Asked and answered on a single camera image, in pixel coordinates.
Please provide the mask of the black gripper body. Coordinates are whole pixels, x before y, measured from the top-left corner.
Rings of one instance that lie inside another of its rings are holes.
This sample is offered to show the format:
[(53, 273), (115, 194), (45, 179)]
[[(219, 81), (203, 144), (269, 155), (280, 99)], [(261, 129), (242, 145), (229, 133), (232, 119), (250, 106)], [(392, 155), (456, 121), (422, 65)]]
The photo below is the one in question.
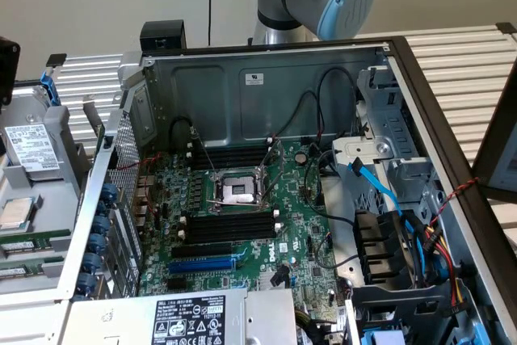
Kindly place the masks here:
[(0, 98), (1, 107), (11, 103), (18, 69), (20, 46), (5, 37), (0, 39)]

